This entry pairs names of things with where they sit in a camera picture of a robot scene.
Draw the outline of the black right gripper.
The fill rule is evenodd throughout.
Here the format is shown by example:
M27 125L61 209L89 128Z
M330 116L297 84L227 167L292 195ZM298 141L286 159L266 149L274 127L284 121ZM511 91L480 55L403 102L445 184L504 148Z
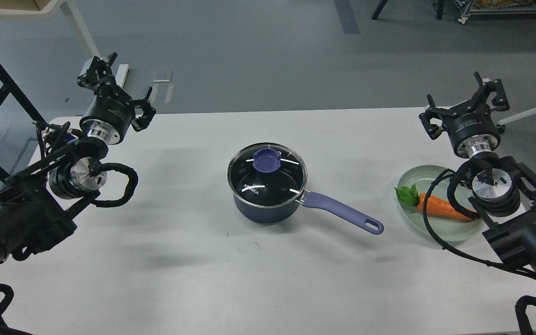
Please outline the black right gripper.
M484 81L478 72L474 72L474 77L479 87L470 98L470 108L440 108L432 96L427 95L428 106L419 114L419 120L431 140L447 132L453 152L465 159L498 147L500 135L491 119L491 112L510 109L502 79Z

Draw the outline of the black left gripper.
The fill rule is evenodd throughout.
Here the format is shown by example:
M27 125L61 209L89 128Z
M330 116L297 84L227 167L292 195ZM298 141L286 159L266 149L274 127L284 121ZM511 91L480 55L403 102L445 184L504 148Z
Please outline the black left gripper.
M136 132L149 127L157 112L150 102L153 87L147 87L145 97L132 100L117 84L112 72L116 58L117 53L104 59L93 56L84 63L81 74L77 76L77 85L95 94L87 112L81 117L80 129L85 135L101 137L109 146L121 143L130 125ZM122 104L129 101L134 110L141 110L140 116L136 117L134 110Z

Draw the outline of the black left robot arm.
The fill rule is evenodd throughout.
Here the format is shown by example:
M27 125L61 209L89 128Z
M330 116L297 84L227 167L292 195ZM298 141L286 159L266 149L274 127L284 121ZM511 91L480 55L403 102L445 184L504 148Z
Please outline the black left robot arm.
M138 174L121 163L103 163L110 146L121 143L130 127L146 129L155 116L147 89L135 100L117 84L112 65L117 53L87 60L77 85L94 93L78 128L35 123L41 159L6 178L0 190L0 264L51 250L76 231L74 219L89 205L116 208L126 204ZM0 283L0 335L21 335L7 326L3 313L13 289Z

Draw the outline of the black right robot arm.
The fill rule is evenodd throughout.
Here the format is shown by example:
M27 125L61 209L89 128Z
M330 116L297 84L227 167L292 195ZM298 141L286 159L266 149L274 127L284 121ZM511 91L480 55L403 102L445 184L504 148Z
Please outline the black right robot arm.
M453 153L465 162L456 170L446 169L432 182L423 200L425 227L442 249L465 259L536 280L536 174L511 156L499 157L495 150L501 138L492 112L510 106L500 79L485 80L474 73L478 89L455 106L436 106L431 95L419 119L435 140L446 132ZM430 226L429 198L444 179L449 179L447 200L451 207L471 219L481 219L487 230L483 237L500 259L488 261L451 246ZM534 333L527 308L536 307L536 297L523 295L515 303L522 335Z

